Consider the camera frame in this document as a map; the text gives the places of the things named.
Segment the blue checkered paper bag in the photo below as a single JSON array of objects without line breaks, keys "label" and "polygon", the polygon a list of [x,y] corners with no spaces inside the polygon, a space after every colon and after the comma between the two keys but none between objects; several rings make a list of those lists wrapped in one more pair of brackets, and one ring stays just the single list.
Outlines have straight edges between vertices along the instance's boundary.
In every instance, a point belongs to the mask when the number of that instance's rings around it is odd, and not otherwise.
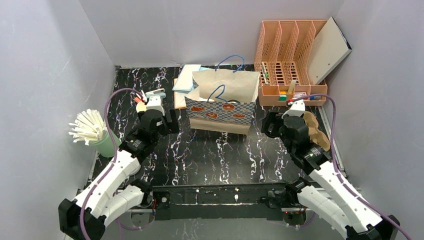
[{"label": "blue checkered paper bag", "polygon": [[[258,98],[261,74],[214,69],[192,73],[193,90],[185,96],[191,129],[247,135]],[[237,100],[240,103],[228,103]]]}]

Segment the stack of white paper cups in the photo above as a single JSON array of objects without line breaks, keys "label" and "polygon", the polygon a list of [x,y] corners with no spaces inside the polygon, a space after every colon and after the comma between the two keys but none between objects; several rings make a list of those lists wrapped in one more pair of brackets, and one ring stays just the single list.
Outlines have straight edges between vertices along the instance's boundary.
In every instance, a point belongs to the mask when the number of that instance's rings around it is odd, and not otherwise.
[{"label": "stack of white paper cups", "polygon": [[145,112],[147,110],[147,107],[144,102],[140,101],[136,104],[135,109],[137,113],[141,113],[141,112]]}]

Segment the green cup with black lid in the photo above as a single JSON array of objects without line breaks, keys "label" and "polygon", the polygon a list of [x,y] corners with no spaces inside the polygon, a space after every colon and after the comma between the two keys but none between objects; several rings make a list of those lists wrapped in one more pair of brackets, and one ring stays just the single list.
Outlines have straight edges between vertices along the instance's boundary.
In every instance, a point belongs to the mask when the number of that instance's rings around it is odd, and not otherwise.
[{"label": "green cup with black lid", "polygon": [[228,100],[227,103],[241,103],[241,102],[235,99],[231,99],[231,100]]}]

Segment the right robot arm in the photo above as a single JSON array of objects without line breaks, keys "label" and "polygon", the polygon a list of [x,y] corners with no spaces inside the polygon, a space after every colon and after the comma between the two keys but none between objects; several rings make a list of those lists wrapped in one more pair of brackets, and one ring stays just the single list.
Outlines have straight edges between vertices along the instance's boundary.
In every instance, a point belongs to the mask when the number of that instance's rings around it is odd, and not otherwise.
[{"label": "right robot arm", "polygon": [[311,141],[304,118],[277,111],[267,113],[261,132],[280,138],[291,160],[329,195],[325,197],[306,179],[299,177],[287,184],[281,198],[292,205],[311,209],[346,240],[394,240],[399,221],[373,210],[335,170],[329,151]]}]

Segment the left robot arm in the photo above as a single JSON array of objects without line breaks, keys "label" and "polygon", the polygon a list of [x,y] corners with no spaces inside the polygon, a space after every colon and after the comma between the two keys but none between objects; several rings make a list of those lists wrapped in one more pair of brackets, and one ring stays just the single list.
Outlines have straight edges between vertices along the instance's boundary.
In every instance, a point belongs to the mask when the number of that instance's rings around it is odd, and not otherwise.
[{"label": "left robot arm", "polygon": [[119,145],[116,155],[97,178],[74,199],[58,206],[59,228],[73,240],[99,240],[106,227],[132,207],[146,201],[149,183],[134,180],[121,193],[121,183],[150,156],[160,136],[179,133],[176,111],[148,109]]}]

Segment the green eraser block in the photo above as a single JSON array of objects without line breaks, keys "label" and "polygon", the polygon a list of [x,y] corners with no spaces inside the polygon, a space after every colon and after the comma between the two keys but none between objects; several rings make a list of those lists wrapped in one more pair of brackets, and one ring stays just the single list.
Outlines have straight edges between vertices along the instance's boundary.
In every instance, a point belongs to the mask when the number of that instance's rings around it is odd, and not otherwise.
[{"label": "green eraser block", "polygon": [[287,95],[286,94],[281,94],[278,98],[278,101],[282,101],[285,102],[287,101]]}]

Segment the red white small box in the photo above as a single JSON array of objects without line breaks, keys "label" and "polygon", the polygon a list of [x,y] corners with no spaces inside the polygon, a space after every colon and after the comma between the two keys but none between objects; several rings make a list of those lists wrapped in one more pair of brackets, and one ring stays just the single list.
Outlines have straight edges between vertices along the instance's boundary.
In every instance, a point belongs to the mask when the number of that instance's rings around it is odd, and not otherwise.
[{"label": "red white small box", "polygon": [[294,99],[304,98],[307,96],[306,92],[295,92],[293,95]]}]

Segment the light blue envelope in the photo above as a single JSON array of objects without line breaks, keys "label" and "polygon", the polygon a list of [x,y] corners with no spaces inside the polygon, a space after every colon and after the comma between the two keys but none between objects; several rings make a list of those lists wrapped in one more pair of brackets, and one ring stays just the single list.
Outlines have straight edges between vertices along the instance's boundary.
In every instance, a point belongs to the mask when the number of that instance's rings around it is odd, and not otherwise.
[{"label": "light blue envelope", "polygon": [[186,64],[180,71],[178,78],[172,88],[174,92],[188,94],[194,88],[193,72],[198,72],[201,68],[200,64]]}]

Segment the green cup of straws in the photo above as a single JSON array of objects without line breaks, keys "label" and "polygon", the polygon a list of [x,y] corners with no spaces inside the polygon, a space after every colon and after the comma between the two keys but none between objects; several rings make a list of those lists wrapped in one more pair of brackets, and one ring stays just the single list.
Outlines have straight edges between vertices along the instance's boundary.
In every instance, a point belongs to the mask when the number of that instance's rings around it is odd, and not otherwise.
[{"label": "green cup of straws", "polygon": [[71,126],[68,134],[73,142],[83,142],[86,146],[94,147],[98,154],[105,158],[115,155],[115,147],[121,144],[115,133],[109,134],[106,122],[100,112],[87,109],[77,114],[76,120],[68,124]]}]

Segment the peach desk file organizer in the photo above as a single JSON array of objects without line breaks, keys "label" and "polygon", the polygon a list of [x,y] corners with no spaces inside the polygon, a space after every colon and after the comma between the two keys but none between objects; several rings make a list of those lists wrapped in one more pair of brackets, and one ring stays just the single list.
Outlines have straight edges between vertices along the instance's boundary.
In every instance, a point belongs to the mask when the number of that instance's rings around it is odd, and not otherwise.
[{"label": "peach desk file organizer", "polygon": [[[261,73],[261,106],[285,106],[296,92],[327,94],[327,84],[322,81],[312,85],[307,70],[314,38],[325,23],[326,20],[262,21],[254,58],[254,69]],[[287,101],[278,101],[283,94]]]}]

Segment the white board binder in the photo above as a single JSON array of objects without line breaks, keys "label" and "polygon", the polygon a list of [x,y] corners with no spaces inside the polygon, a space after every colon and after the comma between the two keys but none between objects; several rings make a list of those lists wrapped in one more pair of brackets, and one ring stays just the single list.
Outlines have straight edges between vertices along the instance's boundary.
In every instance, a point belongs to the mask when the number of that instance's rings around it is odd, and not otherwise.
[{"label": "white board binder", "polygon": [[307,63],[311,85],[320,84],[352,51],[339,25],[330,17],[316,34]]}]

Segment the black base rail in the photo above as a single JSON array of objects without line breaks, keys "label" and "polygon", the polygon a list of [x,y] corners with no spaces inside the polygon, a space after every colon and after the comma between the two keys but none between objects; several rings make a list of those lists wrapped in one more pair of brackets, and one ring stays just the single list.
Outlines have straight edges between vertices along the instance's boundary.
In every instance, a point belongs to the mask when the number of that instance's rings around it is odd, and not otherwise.
[{"label": "black base rail", "polygon": [[284,183],[154,186],[157,221],[179,219],[266,219],[280,221],[301,206]]}]

